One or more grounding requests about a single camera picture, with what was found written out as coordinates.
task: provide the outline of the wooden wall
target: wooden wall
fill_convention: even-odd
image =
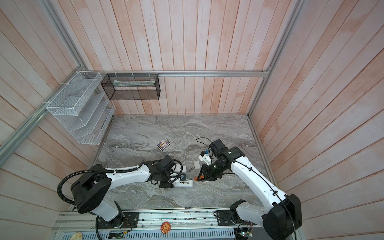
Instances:
[[[38,0],[0,1],[0,145],[76,68]],[[0,169],[2,238],[45,239],[69,207],[57,184],[86,169],[95,149],[48,115]]]
[[[308,239],[384,239],[384,1],[308,1],[252,116]]]
[[[52,0],[91,70],[263,70],[297,0]],[[247,113],[261,78],[161,78],[117,114]]]

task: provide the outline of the black mesh basket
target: black mesh basket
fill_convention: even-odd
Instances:
[[[158,100],[157,74],[108,73],[101,82],[110,100]]]

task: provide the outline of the marble tabletop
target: marble tabletop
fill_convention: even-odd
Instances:
[[[198,137],[221,139],[228,147],[239,147],[252,164],[264,175],[265,166],[245,115],[176,115],[118,116],[102,147],[97,163],[119,168],[138,165],[169,155],[193,167],[201,151],[207,148],[196,142]],[[160,151],[156,144],[168,139],[171,145]],[[199,174],[187,171],[187,178]],[[226,174],[213,182],[194,182],[192,188],[160,189],[150,182],[132,183],[107,193],[122,209],[166,209],[184,207],[229,207],[239,199],[262,205],[250,188],[236,175]]]

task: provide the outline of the black corrugated hose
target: black corrugated hose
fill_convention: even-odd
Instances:
[[[59,195],[59,197],[64,201],[64,202],[67,202],[69,204],[72,204],[72,205],[76,205],[76,203],[74,201],[72,201],[71,199],[68,199],[67,197],[64,196],[64,194],[62,193],[61,191],[61,188],[63,187],[63,184],[68,181],[68,179],[70,179],[71,177],[74,177],[76,175],[80,175],[80,174],[84,174],[84,173],[87,173],[87,172],[94,172],[94,173],[111,173],[111,174],[115,174],[115,173],[125,173],[125,172],[133,172],[133,171],[136,171],[137,170],[137,167],[135,168],[131,168],[131,169],[126,169],[126,170],[99,170],[99,169],[88,169],[88,170],[81,170],[81,171],[78,171],[78,172],[74,172],[74,173],[71,173],[69,174],[68,176],[66,176],[65,178],[63,178],[61,180],[61,182],[59,183],[59,185],[57,185],[57,195]]]

